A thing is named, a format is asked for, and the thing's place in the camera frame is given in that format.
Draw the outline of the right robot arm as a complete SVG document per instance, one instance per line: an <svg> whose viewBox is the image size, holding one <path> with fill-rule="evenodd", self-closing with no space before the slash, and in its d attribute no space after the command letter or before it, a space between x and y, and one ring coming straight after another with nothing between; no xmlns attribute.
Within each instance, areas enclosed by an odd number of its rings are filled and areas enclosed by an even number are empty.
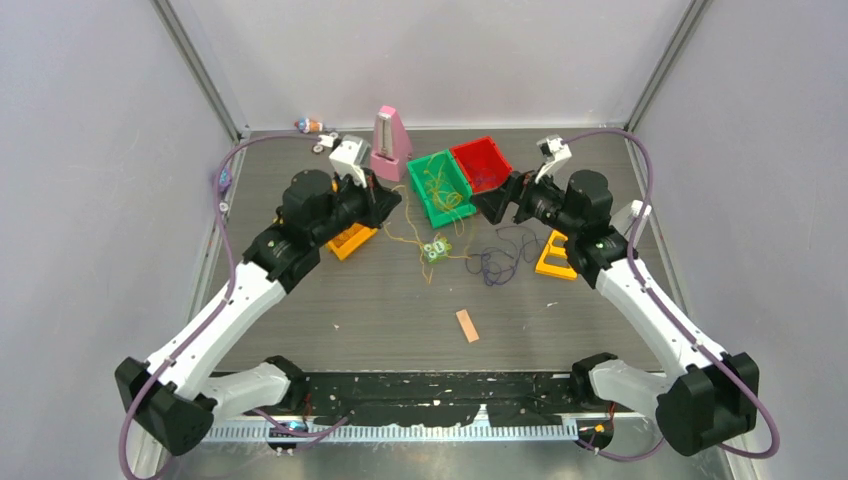
<svg viewBox="0 0 848 480"><path fill-rule="evenodd" d="M609 401L635 411L684 456L755 428L757 364L746 353L728 354L655 287L632 244L611 223L613 196L604 175L580 170L561 189L548 175L512 172L471 202L492 224L515 204L515 223L536 219L564 234L570 266L625 316L660 361L661 375L607 353L575 363L570 392L577 406L591 411Z"/></svg>

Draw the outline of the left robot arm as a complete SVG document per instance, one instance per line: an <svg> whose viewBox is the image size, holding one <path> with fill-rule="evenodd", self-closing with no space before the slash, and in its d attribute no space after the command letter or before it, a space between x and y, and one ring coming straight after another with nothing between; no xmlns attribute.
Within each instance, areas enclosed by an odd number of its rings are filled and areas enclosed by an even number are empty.
<svg viewBox="0 0 848 480"><path fill-rule="evenodd" d="M379 228L402 201L375 174L297 173L282 194L275 221L234 263L213 299L166 346L115 371L130 418L164 449L182 456L213 425L266 406L284 414L306 402L309 382L290 360L272 356L258 366L221 377L214 369L271 307L320 263L320 250L354 225Z"/></svg>

